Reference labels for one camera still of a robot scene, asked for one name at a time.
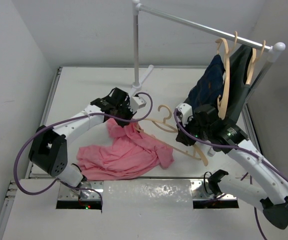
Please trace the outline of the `beige plastic hanger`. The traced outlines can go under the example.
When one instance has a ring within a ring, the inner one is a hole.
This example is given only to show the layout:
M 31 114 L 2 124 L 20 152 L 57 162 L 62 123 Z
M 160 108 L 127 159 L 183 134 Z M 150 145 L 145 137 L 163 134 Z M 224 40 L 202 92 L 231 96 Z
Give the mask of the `beige plastic hanger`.
M 171 109 L 167 105 L 164 105 L 164 104 L 161 104 L 158 106 L 158 112 L 160 112 L 161 109 L 166 109 L 168 111 L 168 116 L 164 117 L 163 120 L 157 120 L 155 118 L 147 117 L 144 119 L 144 121 L 151 122 L 155 127 L 159 128 L 163 132 L 170 133 L 170 134 L 177 134 L 178 133 L 177 128 L 167 123 L 167 120 L 170 120 L 172 117 Z M 185 156 L 188 156 L 192 159 L 201 161 L 205 167 L 208 166 L 209 161 L 208 161 L 207 157 L 204 155 L 202 150 L 197 145 L 192 145 L 193 153 L 189 153 L 187 150 L 183 151 L 183 150 L 181 150 L 181 149 L 179 149 L 179 148 L 177 148 L 171 144 L 168 144 L 167 142 L 164 142 L 164 141 L 158 139 L 157 137 L 155 137 L 152 134 L 146 133 L 144 131 L 144 129 L 140 126 L 139 123 L 136 124 L 135 128 L 140 133 L 144 133 L 145 135 L 149 136 L 150 138 L 155 139 L 160 143 L 163 143 L 164 145 L 172 148 L 173 150 L 175 150 L 175 151 L 177 151 L 177 152 L 179 152 Z

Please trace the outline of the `pink t shirt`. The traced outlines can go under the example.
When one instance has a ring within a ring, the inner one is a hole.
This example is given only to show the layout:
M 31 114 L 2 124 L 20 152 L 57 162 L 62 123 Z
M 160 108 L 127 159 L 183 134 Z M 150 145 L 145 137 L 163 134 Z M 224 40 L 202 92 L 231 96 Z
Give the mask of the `pink t shirt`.
M 121 127 L 110 118 L 106 122 L 112 145 L 89 145 L 77 152 L 77 165 L 90 181 L 129 180 L 173 162 L 173 149 L 136 129 L 132 122 Z

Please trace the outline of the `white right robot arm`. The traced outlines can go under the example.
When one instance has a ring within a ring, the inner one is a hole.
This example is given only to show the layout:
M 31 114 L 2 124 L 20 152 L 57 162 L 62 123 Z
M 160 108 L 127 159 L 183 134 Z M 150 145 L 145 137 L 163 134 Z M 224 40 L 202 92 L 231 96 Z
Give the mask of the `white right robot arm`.
M 186 146 L 196 142 L 212 146 L 214 151 L 235 160 L 258 183 L 248 185 L 220 169 L 208 178 L 212 195 L 231 194 L 260 210 L 275 227 L 288 227 L 288 178 L 256 149 L 234 121 L 220 119 L 217 109 L 209 104 L 192 109 L 187 103 L 175 108 L 174 119 L 178 142 Z

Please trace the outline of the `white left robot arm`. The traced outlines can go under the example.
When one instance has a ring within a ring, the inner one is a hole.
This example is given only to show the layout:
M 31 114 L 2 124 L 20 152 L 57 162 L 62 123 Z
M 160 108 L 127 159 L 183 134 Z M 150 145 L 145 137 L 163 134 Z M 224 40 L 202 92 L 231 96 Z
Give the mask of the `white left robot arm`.
M 68 164 L 68 146 L 91 128 L 104 123 L 109 117 L 104 114 L 130 120 L 135 113 L 146 105 L 137 94 L 129 96 L 119 88 L 114 88 L 109 95 L 90 102 L 70 122 L 47 129 L 41 126 L 39 134 L 32 142 L 29 159 L 53 178 L 77 187 L 84 176 L 75 167 Z

